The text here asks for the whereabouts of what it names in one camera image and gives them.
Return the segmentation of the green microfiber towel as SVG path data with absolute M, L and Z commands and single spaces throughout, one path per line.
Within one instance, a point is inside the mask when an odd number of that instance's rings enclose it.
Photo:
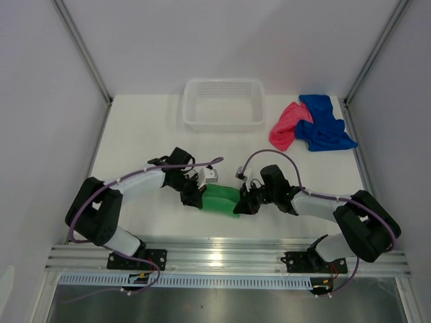
M 234 209 L 240 200 L 240 191 L 237 188 L 208 184 L 202 194 L 202 211 L 212 212 L 230 217 L 240 217 Z

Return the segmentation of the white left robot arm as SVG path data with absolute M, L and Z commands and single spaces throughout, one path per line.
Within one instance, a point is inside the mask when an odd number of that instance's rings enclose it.
M 65 218 L 69 239 L 112 250 L 123 256 L 129 268 L 141 268 L 146 261 L 145 243 L 119 226 L 122 206 L 129 199 L 168 186 L 179 193 L 183 205 L 202 208 L 199 176 L 187 172 L 194 169 L 195 158 L 177 147 L 170 155 L 151 159 L 142 169 L 117 179 L 85 179 Z

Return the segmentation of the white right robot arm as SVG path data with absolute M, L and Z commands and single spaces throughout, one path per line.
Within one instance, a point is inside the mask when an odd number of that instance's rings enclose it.
M 322 236 L 309 247 L 307 262 L 314 271 L 325 270 L 339 258 L 356 256 L 374 262 L 401 235 L 398 223 L 365 190 L 342 197 L 309 192 L 290 185 L 277 165 L 264 167 L 260 175 L 263 184 L 257 186 L 246 170 L 238 169 L 236 177 L 243 184 L 233 210 L 235 214 L 255 215 L 261 205 L 272 204 L 282 213 L 338 224 L 340 233 Z

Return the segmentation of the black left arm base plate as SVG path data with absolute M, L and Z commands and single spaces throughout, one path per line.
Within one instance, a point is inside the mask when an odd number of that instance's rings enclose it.
M 112 253 L 107 260 L 106 267 L 110 270 L 122 271 L 152 271 L 156 270 L 154 264 L 158 266 L 161 271 L 166 268 L 168 258 L 168 251 L 166 249 L 148 249 L 140 250 L 136 255 L 133 255 L 139 260 L 131 260 L 123 258 L 118 254 Z

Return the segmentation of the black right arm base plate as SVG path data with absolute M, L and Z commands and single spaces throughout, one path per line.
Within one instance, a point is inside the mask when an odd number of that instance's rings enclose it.
M 285 252 L 280 261 L 286 265 L 287 272 L 298 274 L 347 274 L 348 268 L 345 258 L 326 262 L 318 255 L 316 250 L 317 245 L 327 236 L 321 236 L 306 251 Z

